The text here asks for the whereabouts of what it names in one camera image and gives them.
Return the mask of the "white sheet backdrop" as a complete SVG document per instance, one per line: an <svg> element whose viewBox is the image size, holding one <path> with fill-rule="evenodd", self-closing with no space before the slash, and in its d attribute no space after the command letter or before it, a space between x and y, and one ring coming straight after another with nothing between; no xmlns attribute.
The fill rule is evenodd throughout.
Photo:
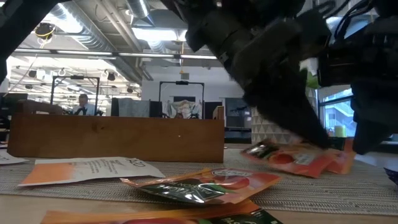
<svg viewBox="0 0 398 224"><path fill-rule="evenodd" d="M201 104L188 100L167 101L163 105L162 112L169 118L202 119Z"/></svg>

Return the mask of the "dark monitor screen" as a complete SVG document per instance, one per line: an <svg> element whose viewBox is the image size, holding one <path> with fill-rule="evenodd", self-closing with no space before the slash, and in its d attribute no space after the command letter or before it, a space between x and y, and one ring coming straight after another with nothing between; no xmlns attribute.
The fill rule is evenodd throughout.
<svg viewBox="0 0 398 224"><path fill-rule="evenodd" d="M27 97L27 93L0 93L0 108L10 108Z"/></svg>
<svg viewBox="0 0 398 224"><path fill-rule="evenodd" d="M242 98L225 99L225 116L228 128L251 128L251 109Z"/></svg>

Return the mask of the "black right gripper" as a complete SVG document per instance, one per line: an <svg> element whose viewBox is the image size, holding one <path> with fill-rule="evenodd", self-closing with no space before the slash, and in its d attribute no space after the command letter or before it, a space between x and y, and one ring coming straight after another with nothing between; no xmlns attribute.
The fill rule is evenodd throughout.
<svg viewBox="0 0 398 224"><path fill-rule="evenodd" d="M318 83L326 87L355 82L398 87L398 16L374 21L359 16L331 29L329 43L318 57ZM365 154L398 134L397 95L353 90L352 109L356 153Z"/></svg>

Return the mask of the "large glass window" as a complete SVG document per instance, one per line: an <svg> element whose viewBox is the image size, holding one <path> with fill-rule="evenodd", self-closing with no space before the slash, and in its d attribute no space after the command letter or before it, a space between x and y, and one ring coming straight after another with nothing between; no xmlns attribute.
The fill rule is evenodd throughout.
<svg viewBox="0 0 398 224"><path fill-rule="evenodd" d="M334 127L346 127L346 137L353 137L357 123L354 121L354 111L351 108L351 88L340 90L334 94L320 96L318 112L329 136L334 136Z"/></svg>

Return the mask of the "succulent in triangle-patterned pot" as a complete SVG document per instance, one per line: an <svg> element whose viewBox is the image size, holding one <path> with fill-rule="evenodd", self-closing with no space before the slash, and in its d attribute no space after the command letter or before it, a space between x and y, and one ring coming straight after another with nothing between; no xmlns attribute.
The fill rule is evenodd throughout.
<svg viewBox="0 0 398 224"><path fill-rule="evenodd" d="M319 87L319 85L317 77L307 68L301 69L300 73L306 77L305 94L307 99L315 114L318 114L316 89ZM256 108L251 109L251 121L251 142L253 144L264 139L268 139L279 144L297 144L303 142L301 137L298 137L297 135L290 133L288 130L279 127L273 122L264 119Z"/></svg>

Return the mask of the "black metal gantry frame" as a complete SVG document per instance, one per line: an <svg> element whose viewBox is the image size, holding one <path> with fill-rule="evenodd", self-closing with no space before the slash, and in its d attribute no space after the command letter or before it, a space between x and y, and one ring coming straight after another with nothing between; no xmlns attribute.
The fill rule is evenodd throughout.
<svg viewBox="0 0 398 224"><path fill-rule="evenodd" d="M96 84L94 84L94 87L96 88L96 93L95 93L95 110L94 110L94 115L97 114L97 105L98 105L98 95L99 95L99 90L100 90L100 78L99 77L85 77L84 75L68 75L68 76L60 76L56 75L52 77L52 87L51 87L51 92L50 92L50 104L53 105L53 98L55 94L55 88L59 86L59 84L62 84L65 79L71 79L71 80L96 80Z"/></svg>
<svg viewBox="0 0 398 224"><path fill-rule="evenodd" d="M159 97L158 97L158 101L159 102L162 102L162 85L165 84L165 83L167 83L167 84L175 84L175 85L182 85L182 86L200 85L201 88L202 88L202 91L201 91L201 100L198 103L200 103L201 106L202 106L202 119L205 118L205 112L204 112L204 109L205 109L205 101L204 101L205 84L204 83L188 82L188 81L183 81L183 80L175 81L175 82L161 81L161 82L159 82ZM160 117L161 118L169 118L166 115L164 115L163 112L160 113Z"/></svg>

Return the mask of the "long linear ceiling light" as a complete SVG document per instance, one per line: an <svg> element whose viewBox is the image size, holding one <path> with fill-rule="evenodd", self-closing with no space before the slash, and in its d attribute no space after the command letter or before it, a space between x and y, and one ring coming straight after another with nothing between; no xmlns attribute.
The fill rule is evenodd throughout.
<svg viewBox="0 0 398 224"><path fill-rule="evenodd" d="M194 60L217 60L211 55L187 55L187 54L155 54L142 52L98 52L82 50L56 50L56 49L28 49L17 48L14 53L19 54L48 54L48 55L82 55L87 57L137 57L137 58L162 58L162 59L194 59Z"/></svg>

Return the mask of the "bright ceiling light panel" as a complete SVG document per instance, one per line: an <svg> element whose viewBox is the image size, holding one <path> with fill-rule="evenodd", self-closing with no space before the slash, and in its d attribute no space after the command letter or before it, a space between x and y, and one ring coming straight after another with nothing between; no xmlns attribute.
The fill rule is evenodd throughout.
<svg viewBox="0 0 398 224"><path fill-rule="evenodd" d="M132 28L132 31L137 39L145 41L180 41L185 42L186 29L173 30L173 29L143 29Z"/></svg>

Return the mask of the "grey woven placemat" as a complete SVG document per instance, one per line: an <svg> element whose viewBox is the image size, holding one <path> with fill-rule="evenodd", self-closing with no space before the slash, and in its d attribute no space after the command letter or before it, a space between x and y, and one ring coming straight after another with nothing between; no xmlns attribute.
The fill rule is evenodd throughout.
<svg viewBox="0 0 398 224"><path fill-rule="evenodd" d="M135 190L119 179L41 187L18 186L33 166L33 161L1 166L0 195L178 205L170 199ZM255 204L266 210L398 216L398 186L380 167L355 161L346 175L324 172L318 179L283 172L278 175L281 176L278 183L251 197Z"/></svg>

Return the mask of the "red peach tea packet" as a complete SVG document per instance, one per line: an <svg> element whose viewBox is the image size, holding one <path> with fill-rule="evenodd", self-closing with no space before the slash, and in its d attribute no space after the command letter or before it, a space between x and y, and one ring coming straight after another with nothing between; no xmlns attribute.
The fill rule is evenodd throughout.
<svg viewBox="0 0 398 224"><path fill-rule="evenodd" d="M203 208L137 213L48 211L40 224L283 224L251 200Z"/></svg>
<svg viewBox="0 0 398 224"><path fill-rule="evenodd" d="M334 161L326 150L310 144L280 144L265 139L241 151L241 155L273 169L318 178Z"/></svg>
<svg viewBox="0 0 398 224"><path fill-rule="evenodd" d="M356 153L353 151L353 138L330 137L331 148L327 153L333 161L326 167L328 172L348 174Z"/></svg>
<svg viewBox="0 0 398 224"><path fill-rule="evenodd" d="M143 183L121 181L148 194L179 202L221 205L242 202L280 180L278 175L266 172L220 168Z"/></svg>

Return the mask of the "person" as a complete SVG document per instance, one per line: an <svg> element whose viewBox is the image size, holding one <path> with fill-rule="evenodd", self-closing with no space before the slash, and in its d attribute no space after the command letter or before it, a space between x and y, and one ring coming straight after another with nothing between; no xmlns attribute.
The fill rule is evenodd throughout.
<svg viewBox="0 0 398 224"><path fill-rule="evenodd" d="M94 116L96 113L96 107L88 102L88 95L81 94L78 98L79 104L72 110L73 115L81 116Z"/></svg>

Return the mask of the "large silver ventilation duct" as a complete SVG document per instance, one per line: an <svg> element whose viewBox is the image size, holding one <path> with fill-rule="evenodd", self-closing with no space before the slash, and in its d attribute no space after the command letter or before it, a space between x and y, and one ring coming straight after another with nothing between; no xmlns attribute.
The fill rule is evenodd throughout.
<svg viewBox="0 0 398 224"><path fill-rule="evenodd" d="M71 34L73 39L89 51L117 51L116 47L75 1L56 4L45 16L45 19L54 23L62 31ZM149 78L146 71L139 66L137 59L131 62L121 57L111 59L111 57L97 56L97 59L110 64L128 81L142 83L143 80Z"/></svg>

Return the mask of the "grey partition panel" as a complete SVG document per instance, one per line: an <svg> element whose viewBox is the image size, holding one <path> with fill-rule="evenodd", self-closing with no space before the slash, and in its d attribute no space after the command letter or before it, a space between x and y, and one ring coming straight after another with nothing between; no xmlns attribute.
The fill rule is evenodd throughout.
<svg viewBox="0 0 398 224"><path fill-rule="evenodd" d="M159 118L162 103L159 101L133 100L131 98L112 98L111 116Z"/></svg>

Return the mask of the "wooden tea organiser box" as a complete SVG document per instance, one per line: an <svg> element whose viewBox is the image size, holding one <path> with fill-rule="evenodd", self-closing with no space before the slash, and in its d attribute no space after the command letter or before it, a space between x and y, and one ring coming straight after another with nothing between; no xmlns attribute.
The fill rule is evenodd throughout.
<svg viewBox="0 0 398 224"><path fill-rule="evenodd" d="M21 100L11 118L7 150L16 157L222 163L224 122L65 115L59 106Z"/></svg>

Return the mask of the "white orange Tazo tea packet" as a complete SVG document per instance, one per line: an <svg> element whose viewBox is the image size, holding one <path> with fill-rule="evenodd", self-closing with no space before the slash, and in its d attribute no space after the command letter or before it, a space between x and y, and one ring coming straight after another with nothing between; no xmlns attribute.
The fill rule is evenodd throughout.
<svg viewBox="0 0 398 224"><path fill-rule="evenodd" d="M74 159L38 159L20 187L68 184L91 179L122 177L160 177L158 168L136 158L94 157Z"/></svg>
<svg viewBox="0 0 398 224"><path fill-rule="evenodd" d="M18 164L22 162L27 162L27 159L14 157L5 149L0 149L0 165Z"/></svg>

